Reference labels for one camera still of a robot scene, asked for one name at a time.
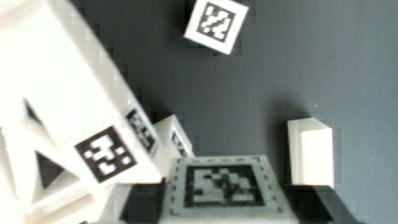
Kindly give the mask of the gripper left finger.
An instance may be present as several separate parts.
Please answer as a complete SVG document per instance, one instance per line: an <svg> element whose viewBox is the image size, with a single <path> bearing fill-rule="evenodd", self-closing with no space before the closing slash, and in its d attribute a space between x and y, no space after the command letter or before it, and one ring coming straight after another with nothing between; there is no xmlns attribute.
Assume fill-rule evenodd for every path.
<svg viewBox="0 0 398 224"><path fill-rule="evenodd" d="M165 184L119 185L117 189L123 196L114 224L158 224Z"/></svg>

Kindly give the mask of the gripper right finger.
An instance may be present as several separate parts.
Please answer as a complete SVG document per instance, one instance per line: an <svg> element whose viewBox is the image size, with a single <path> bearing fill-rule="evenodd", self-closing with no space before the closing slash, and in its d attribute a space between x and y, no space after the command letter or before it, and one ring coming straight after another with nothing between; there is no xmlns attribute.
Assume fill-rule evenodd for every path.
<svg viewBox="0 0 398 224"><path fill-rule="evenodd" d="M327 185L284 185L282 189L298 224L366 224Z"/></svg>

